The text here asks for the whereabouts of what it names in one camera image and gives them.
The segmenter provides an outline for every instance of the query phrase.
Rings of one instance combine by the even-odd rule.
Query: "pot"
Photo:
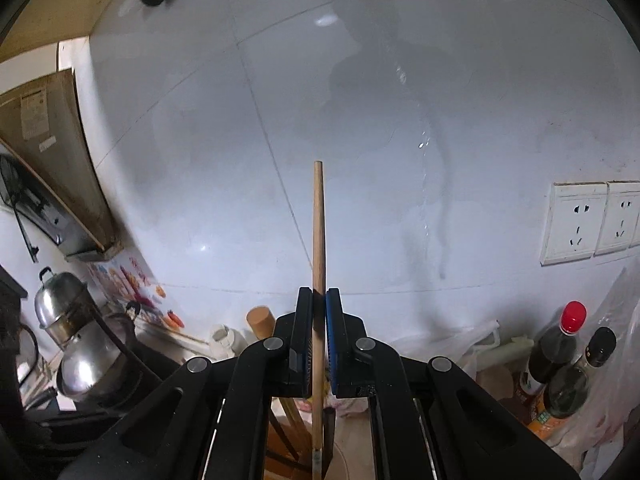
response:
[[[47,272],[52,276],[42,282]],[[50,267],[45,267],[39,277],[42,287],[36,293],[34,304],[40,328],[64,349],[71,336],[92,320],[89,306],[95,305],[94,300],[86,284],[71,272],[55,274]]]
[[[136,335],[128,316],[111,314],[104,321],[127,348],[133,348]],[[118,391],[127,370],[127,357],[92,320],[66,345],[56,384],[60,393],[74,401],[99,402]]]

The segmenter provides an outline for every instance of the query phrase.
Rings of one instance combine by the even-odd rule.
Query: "electrical outlet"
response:
[[[542,265],[590,258],[607,203],[607,184],[554,184],[549,199]]]
[[[628,248],[640,214],[640,182],[609,182],[608,186],[596,254]]]

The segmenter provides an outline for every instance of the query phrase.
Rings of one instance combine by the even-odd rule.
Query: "black pot handle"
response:
[[[42,269],[40,271],[40,274],[38,274],[38,277],[39,277],[40,281],[42,281],[42,277],[47,273],[47,271],[49,271],[51,274],[53,274],[53,270],[51,270],[51,267],[45,267],[44,269]]]

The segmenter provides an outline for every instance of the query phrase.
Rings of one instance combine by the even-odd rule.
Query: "metal pot lid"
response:
[[[48,328],[59,320],[86,288],[86,285],[71,272],[54,274],[50,267],[40,271],[40,281],[46,272],[51,272],[52,277],[42,283],[34,300],[41,328]]]
[[[130,347],[135,338],[131,320],[117,314],[104,320],[111,331]],[[87,392],[104,377],[120,353],[95,320],[83,326],[66,346],[60,363],[64,393],[77,395]]]

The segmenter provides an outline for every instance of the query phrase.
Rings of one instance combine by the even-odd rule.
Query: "pot handle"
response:
[[[40,274],[38,274],[38,277],[40,279],[40,281],[42,282],[42,277],[47,273],[50,272],[53,276],[55,276],[53,270],[51,270],[51,267],[45,267],[44,269],[42,269],[40,271]]]

